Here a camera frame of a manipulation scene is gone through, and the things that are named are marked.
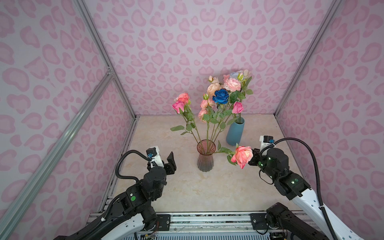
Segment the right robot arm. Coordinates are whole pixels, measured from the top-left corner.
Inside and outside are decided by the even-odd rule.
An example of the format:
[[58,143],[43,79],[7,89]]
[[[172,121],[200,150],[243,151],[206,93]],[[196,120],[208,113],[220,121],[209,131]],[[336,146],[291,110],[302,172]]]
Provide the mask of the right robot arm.
[[253,149],[253,158],[249,165],[257,166],[266,174],[276,190],[297,205],[316,225],[312,227],[294,214],[283,204],[276,203],[267,209],[266,222],[269,227],[283,228],[302,240],[359,240],[320,198],[310,184],[289,167],[288,156],[278,148]]

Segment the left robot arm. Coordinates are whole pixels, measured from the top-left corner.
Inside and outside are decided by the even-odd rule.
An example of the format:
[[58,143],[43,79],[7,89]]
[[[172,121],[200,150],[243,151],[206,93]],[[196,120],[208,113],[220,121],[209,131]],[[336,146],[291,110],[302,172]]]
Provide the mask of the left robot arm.
[[[130,154],[136,154],[147,161],[148,172],[143,179],[123,176],[120,168]],[[152,207],[163,194],[167,176],[177,169],[174,154],[170,153],[167,162],[161,159],[158,148],[147,149],[145,154],[129,150],[118,160],[115,175],[121,180],[134,180],[135,184],[114,197],[107,209],[94,221],[70,236],[57,236],[58,240],[121,240],[139,231],[152,231],[158,226],[157,214]]]

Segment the magenta rose stem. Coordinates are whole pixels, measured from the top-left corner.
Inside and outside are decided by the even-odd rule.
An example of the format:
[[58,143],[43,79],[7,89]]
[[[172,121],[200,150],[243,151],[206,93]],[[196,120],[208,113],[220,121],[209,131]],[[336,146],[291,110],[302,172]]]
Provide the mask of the magenta rose stem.
[[229,109],[226,110],[226,114],[229,117],[227,120],[227,126],[230,128],[230,125],[234,122],[240,123],[240,118],[242,117],[242,112],[244,111],[243,104],[241,102],[235,102],[233,104],[229,103]]

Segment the red glass vase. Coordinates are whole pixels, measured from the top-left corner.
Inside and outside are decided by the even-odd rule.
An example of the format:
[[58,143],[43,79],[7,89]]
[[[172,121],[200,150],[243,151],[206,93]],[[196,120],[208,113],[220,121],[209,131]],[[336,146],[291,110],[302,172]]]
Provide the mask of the red glass vase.
[[216,145],[210,140],[202,140],[197,145],[199,153],[197,166],[202,172],[209,172],[214,167],[213,154],[216,152]]

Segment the blue rose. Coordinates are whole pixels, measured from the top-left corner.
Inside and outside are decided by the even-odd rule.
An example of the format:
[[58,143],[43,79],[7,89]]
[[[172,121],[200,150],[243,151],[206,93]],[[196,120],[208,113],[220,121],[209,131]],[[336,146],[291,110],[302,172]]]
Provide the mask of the blue rose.
[[213,124],[213,130],[211,134],[211,141],[215,142],[219,133],[223,130],[222,126],[226,118],[226,110],[229,109],[229,100],[230,94],[227,90],[221,89],[215,91],[213,95],[214,106],[217,107],[216,110],[210,110],[210,124]]

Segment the large coral rose stem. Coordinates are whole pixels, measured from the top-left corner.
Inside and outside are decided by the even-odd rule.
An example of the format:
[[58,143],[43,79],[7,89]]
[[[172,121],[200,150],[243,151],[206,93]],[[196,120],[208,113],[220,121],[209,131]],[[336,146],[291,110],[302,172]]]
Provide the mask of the large coral rose stem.
[[218,143],[219,148],[216,150],[216,153],[226,154],[227,161],[234,166],[239,166],[241,169],[243,169],[254,156],[250,146],[241,146],[236,143],[236,148],[232,151],[229,148],[222,147],[220,142]]

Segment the pale blue rose stem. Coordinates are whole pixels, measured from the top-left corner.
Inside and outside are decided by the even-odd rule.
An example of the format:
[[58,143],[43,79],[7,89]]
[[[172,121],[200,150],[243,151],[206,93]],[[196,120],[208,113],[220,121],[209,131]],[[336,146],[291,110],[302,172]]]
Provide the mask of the pale blue rose stem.
[[232,72],[230,73],[230,78],[237,79],[239,75],[239,72]]

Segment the coral rose spray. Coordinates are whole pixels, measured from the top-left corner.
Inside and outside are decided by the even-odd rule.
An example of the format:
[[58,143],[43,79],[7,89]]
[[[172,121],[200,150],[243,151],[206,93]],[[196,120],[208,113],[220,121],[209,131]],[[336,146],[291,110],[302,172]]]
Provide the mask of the coral rose spray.
[[204,118],[204,115],[210,114],[210,108],[212,107],[212,99],[210,99],[210,95],[205,93],[203,95],[203,100],[201,102],[201,111],[198,114],[198,117],[201,122],[204,122],[207,124],[207,135],[206,135],[206,153],[209,152],[211,144],[209,143],[209,129],[210,124],[209,121]]

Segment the salmon pink rose stem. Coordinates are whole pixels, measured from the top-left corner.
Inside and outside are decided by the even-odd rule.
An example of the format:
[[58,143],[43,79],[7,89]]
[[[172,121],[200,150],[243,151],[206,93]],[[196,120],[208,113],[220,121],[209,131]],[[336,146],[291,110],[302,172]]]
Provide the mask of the salmon pink rose stem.
[[182,102],[188,102],[190,101],[190,107],[191,107],[191,100],[190,100],[190,96],[188,93],[181,93],[175,100],[175,102],[177,100],[181,100]]

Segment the peach rose spray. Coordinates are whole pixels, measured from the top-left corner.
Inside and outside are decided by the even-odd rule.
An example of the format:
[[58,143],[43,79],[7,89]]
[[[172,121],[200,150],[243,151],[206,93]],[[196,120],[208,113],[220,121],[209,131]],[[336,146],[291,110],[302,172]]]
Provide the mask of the peach rose spray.
[[213,101],[213,95],[215,91],[225,89],[230,94],[230,100],[229,103],[233,104],[236,102],[237,97],[232,97],[235,93],[238,94],[238,92],[241,90],[241,82],[238,79],[229,78],[226,82],[220,83],[219,79],[217,77],[209,77],[210,85],[207,88],[207,94],[210,95],[210,99],[212,99],[212,109],[217,108],[214,106]]

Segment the teal ceramic vase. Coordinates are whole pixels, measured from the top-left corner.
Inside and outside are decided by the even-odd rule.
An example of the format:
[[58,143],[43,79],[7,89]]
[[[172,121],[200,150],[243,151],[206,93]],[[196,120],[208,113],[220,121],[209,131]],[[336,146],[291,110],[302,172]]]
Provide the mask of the teal ceramic vase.
[[230,125],[229,131],[226,137],[226,142],[229,145],[235,146],[236,144],[239,144],[241,142],[244,126],[245,126],[245,120],[243,118],[240,118],[240,123],[234,122]]

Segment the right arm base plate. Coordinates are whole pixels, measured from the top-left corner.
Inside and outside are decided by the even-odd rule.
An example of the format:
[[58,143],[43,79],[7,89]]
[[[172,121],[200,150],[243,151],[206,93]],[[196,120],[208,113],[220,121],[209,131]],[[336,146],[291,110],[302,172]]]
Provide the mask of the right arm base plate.
[[252,213],[250,214],[251,224],[253,230],[257,231],[267,231],[269,229],[266,213]]

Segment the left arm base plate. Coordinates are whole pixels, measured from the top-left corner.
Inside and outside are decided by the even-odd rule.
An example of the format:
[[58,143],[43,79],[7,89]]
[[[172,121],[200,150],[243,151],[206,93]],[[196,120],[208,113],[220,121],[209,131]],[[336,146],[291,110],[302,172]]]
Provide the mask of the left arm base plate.
[[151,221],[150,231],[152,232],[165,232],[170,230],[171,225],[171,215],[169,214],[160,214]]

